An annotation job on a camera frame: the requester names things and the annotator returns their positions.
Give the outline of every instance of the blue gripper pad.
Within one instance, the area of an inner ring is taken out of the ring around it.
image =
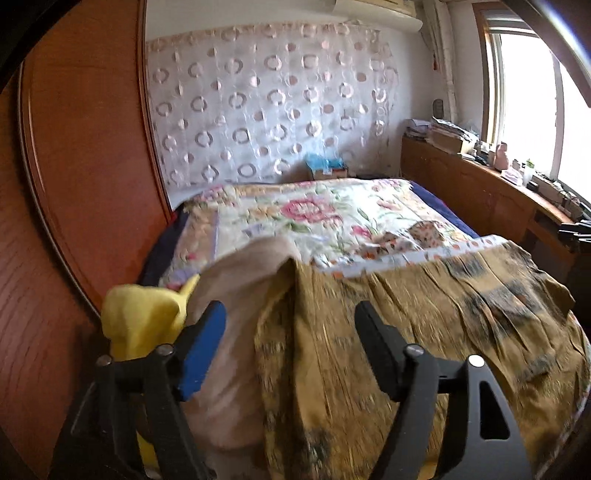
[[[189,328],[196,328],[199,332],[183,361],[183,374],[178,382],[182,401],[187,401],[201,389],[226,329],[226,308],[219,301],[211,302],[197,324]]]

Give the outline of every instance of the brown blanket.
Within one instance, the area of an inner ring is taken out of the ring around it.
[[[570,313],[573,299],[514,244],[354,279],[289,260],[271,285],[255,352],[274,480],[371,473],[397,404],[380,392],[355,332],[362,300],[435,356],[482,355],[534,471],[586,398],[586,340]],[[423,478],[434,471],[445,411],[441,395]]]

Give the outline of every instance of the metal screw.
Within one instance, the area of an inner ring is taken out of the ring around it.
[[[474,367],[484,367],[484,359],[480,355],[470,355],[468,361]]]
[[[113,359],[111,358],[110,355],[101,355],[100,357],[98,357],[96,359],[96,366],[97,367],[106,367],[107,365],[110,365],[112,361],[113,361]]]
[[[169,356],[173,352],[174,347],[169,343],[163,343],[162,345],[158,345],[156,347],[156,353],[162,356]]]
[[[425,349],[416,343],[411,343],[410,345],[404,347],[404,354],[410,358],[417,358],[423,353],[425,353]]]

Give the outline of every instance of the window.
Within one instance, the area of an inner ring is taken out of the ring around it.
[[[566,69],[519,17],[475,4],[486,60],[482,138],[591,201],[591,109]]]

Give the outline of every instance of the pink flower pattern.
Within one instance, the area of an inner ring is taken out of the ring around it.
[[[335,208],[317,198],[292,200],[281,207],[281,213],[296,222],[317,223],[330,218]]]
[[[380,207],[387,208],[388,210],[396,210],[397,212],[401,210],[400,205],[397,205],[393,202],[385,202],[384,200],[378,200],[376,202]]]
[[[326,220],[322,220],[322,227],[323,228],[330,228],[333,230],[337,230],[343,224],[343,218],[340,215],[333,215],[328,217]]]
[[[371,240],[371,232],[368,228],[365,228],[364,226],[353,225],[351,226],[351,231],[353,232],[353,235],[364,236],[365,238]]]

